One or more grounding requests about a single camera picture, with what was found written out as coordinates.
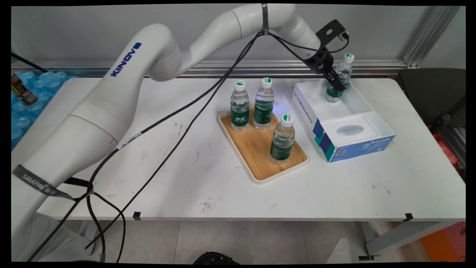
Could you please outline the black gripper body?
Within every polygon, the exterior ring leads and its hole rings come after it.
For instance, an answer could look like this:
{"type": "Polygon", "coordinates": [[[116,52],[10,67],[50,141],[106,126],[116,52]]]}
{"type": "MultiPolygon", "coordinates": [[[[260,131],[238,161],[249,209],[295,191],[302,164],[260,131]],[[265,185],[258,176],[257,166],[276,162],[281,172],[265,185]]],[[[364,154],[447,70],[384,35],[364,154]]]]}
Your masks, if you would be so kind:
{"type": "Polygon", "coordinates": [[[327,47],[320,47],[319,49],[324,52],[316,52],[310,58],[304,59],[303,62],[316,74],[330,75],[331,73],[334,73],[334,58],[332,53],[329,52],[327,47]]]}

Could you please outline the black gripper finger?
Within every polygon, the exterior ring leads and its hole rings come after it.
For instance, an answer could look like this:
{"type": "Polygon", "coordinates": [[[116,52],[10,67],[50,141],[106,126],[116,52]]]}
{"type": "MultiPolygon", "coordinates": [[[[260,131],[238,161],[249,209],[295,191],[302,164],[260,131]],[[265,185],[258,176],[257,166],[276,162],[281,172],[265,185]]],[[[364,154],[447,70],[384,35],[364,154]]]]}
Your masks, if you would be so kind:
{"type": "Polygon", "coordinates": [[[323,75],[328,81],[327,93],[343,93],[347,85],[347,70],[324,67],[323,75]]]}

